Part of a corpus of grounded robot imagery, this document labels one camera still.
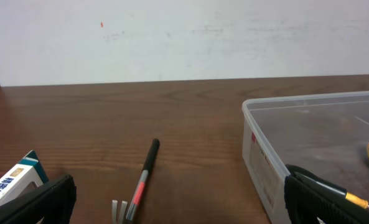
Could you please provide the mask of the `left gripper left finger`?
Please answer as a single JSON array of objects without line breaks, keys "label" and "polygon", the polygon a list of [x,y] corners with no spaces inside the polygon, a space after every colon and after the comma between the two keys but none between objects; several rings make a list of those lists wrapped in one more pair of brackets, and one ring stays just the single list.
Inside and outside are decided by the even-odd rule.
[{"label": "left gripper left finger", "polygon": [[63,175],[0,206],[0,224],[69,224],[77,199],[71,175]]}]

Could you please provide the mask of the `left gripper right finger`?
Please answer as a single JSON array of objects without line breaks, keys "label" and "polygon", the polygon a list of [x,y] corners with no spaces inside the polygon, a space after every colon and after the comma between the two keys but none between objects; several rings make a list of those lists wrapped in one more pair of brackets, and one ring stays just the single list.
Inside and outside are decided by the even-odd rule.
[{"label": "left gripper right finger", "polygon": [[313,190],[293,176],[294,172],[299,172],[324,180],[308,170],[291,164],[287,164],[286,168],[289,175],[284,181],[284,202],[291,223],[369,224],[369,209],[331,193]]}]

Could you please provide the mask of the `black slim screwdriver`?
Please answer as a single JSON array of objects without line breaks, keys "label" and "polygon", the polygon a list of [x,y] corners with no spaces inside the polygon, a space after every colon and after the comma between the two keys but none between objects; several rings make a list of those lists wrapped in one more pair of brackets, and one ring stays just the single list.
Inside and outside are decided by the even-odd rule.
[{"label": "black slim screwdriver", "polygon": [[331,193],[334,196],[352,202],[353,204],[358,205],[359,207],[369,209],[369,202],[367,200],[362,199],[348,192],[347,189],[343,187],[339,187],[338,185],[335,184],[330,184],[327,181],[319,180],[318,178],[313,178],[299,172],[294,172],[293,176],[300,179],[303,183],[308,185],[313,190],[320,190],[321,192]]}]

